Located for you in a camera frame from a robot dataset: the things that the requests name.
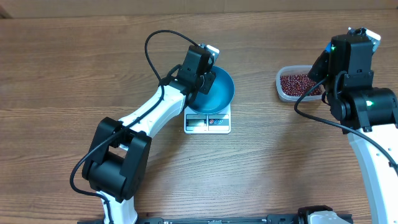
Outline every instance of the wooden tabletop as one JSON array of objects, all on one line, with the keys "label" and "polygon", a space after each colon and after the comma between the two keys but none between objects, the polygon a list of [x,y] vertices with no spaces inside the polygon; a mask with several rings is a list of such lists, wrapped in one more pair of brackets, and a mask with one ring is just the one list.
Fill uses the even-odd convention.
[{"label": "wooden tabletop", "polygon": [[[313,64],[348,26],[381,34],[374,86],[398,93],[396,10],[0,20],[0,223],[103,216],[100,200],[75,193],[69,175],[105,116],[119,119],[154,94],[144,41],[159,29],[219,48],[216,64],[236,95],[231,134],[186,135],[178,116],[156,135],[135,196],[140,216],[251,217],[325,204],[370,223],[346,136],[297,115],[275,88],[282,67]],[[161,74],[187,49],[171,34],[149,43]],[[333,119],[319,101],[302,109]],[[90,190],[80,171],[76,184]]]}]

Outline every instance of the blue bowl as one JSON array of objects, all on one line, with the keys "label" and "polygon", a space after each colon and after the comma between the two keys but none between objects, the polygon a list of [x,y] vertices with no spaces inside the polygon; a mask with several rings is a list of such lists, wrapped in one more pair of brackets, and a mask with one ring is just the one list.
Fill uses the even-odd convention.
[{"label": "blue bowl", "polygon": [[218,114],[234,98],[235,85],[228,72],[217,66],[213,66],[211,71],[216,73],[216,79],[210,88],[209,94],[198,93],[195,101],[189,106],[196,113]]}]

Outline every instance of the red bean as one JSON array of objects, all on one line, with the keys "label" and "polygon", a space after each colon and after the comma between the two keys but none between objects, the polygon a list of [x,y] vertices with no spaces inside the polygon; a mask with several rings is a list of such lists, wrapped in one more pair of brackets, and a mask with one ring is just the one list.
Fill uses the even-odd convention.
[{"label": "red bean", "polygon": [[[317,83],[309,79],[307,74],[299,75],[285,75],[280,77],[280,84],[282,91],[289,96],[302,96],[309,91]],[[322,90],[320,87],[316,88],[310,96],[321,95]]]}]

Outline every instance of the white plastic container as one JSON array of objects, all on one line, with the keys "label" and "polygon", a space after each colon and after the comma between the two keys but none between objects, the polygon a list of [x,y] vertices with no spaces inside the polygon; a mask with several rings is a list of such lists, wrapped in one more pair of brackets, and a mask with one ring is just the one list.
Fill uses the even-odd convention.
[{"label": "white plastic container", "polygon": [[[286,66],[279,70],[276,75],[276,89],[278,91],[278,95],[280,100],[283,102],[296,102],[300,97],[299,96],[289,96],[282,91],[282,85],[280,84],[280,77],[286,75],[298,75],[298,74],[307,74],[312,68],[312,65],[293,65]],[[320,100],[322,95],[316,96],[306,96],[302,101],[312,101],[312,100]]]}]

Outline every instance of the wood surface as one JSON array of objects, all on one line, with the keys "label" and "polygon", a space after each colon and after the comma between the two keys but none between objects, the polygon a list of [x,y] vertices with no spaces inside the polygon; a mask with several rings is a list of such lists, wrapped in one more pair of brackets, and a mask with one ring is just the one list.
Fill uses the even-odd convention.
[{"label": "wood surface", "polygon": [[[297,115],[275,88],[282,67],[311,65],[348,26],[381,34],[374,86],[398,93],[396,10],[1,20],[0,223],[102,217],[100,200],[75,193],[69,175],[105,116],[132,113],[155,93],[144,41],[159,29],[219,48],[216,64],[236,95],[231,134],[186,135],[178,116],[156,135],[135,196],[140,216],[253,217],[325,204],[370,223],[346,136]],[[187,49],[172,34],[149,43],[161,74]],[[319,101],[301,109],[333,119]],[[90,189],[80,171],[76,184]]]},{"label": "wood surface", "polygon": [[6,17],[395,9],[397,0],[0,0]]}]

